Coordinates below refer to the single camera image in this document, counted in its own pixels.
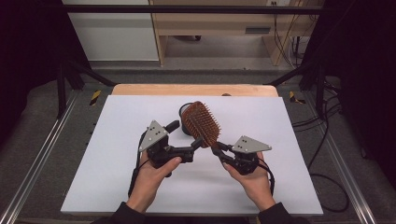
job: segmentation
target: hairbrush bristle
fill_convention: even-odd
[[[220,135],[218,122],[203,103],[197,101],[181,114],[181,122],[194,139],[202,136],[202,147],[211,147],[216,144]]]

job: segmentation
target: horizontal black bar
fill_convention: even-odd
[[[51,11],[72,13],[214,13],[214,14],[297,14],[322,15],[338,12],[323,7],[242,7],[242,6],[140,6],[140,5],[44,5]]]

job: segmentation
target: silver metal strip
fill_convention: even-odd
[[[304,96],[312,112],[314,114],[317,114],[316,109],[314,107],[315,100],[313,93],[305,91]],[[319,125],[319,128],[324,134],[326,129],[326,124]],[[346,188],[346,192],[349,196],[351,203],[353,204],[356,210],[356,214],[361,220],[361,223],[375,224],[376,221],[373,216],[373,213],[369,205],[367,204],[366,200],[364,199],[364,196],[361,193],[361,189],[359,188],[358,183],[353,177],[353,174],[350,172],[346,162],[344,161],[344,158],[341,155],[340,150],[335,144],[330,130],[327,133],[325,142],[329,147],[329,153],[330,156],[332,157],[332,162],[334,162],[335,168],[337,169],[337,172],[340,175],[341,181],[343,182],[344,187]]]
[[[55,121],[55,124],[52,126],[52,129],[44,142],[43,146],[40,148],[35,161],[29,169],[26,177],[23,179],[20,187],[15,193],[13,199],[9,203],[6,211],[3,213],[0,219],[1,224],[13,224],[17,219],[19,212],[21,211],[24,203],[26,202],[27,197],[29,196],[30,191],[32,190],[35,182],[40,175],[41,170],[46,164],[46,160],[52,151],[53,146],[56,143],[56,140],[59,137],[65,123],[67,122],[71,111],[73,110],[74,105],[76,104],[76,100],[79,96],[80,91],[71,91],[70,96],[67,101],[67,108],[64,111],[64,114],[61,118]]]

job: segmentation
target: power outlet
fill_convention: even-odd
[[[287,7],[290,4],[290,0],[268,0],[268,7]]]

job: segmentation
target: white cabinet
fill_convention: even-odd
[[[147,0],[63,0],[70,5],[148,5]],[[89,61],[158,61],[151,16],[69,13]]]

